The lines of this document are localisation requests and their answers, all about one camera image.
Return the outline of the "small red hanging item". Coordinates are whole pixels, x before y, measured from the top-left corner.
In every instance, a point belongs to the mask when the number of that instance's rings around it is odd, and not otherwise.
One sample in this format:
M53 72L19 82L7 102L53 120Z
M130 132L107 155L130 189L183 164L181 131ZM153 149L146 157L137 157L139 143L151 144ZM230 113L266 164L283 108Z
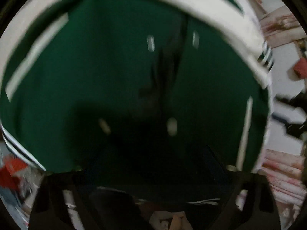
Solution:
M302 57L292 68L299 79L307 79L307 61Z

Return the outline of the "green white varsity jacket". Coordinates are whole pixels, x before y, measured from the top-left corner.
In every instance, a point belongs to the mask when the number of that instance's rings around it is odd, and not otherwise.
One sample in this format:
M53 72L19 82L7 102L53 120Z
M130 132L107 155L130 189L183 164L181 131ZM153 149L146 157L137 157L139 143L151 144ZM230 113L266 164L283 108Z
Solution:
M257 169L271 67L237 0L60 0L6 62L3 138L80 183L217 198Z

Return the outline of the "floral pink curtain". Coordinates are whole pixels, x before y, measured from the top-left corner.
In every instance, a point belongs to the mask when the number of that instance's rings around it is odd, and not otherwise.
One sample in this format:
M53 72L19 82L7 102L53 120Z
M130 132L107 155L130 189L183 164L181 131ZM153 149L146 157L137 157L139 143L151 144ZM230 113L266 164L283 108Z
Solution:
M277 202L282 229L294 222L306 199L306 79L293 71L306 58L306 33L286 5L260 20L265 64L271 69L271 116L261 169Z

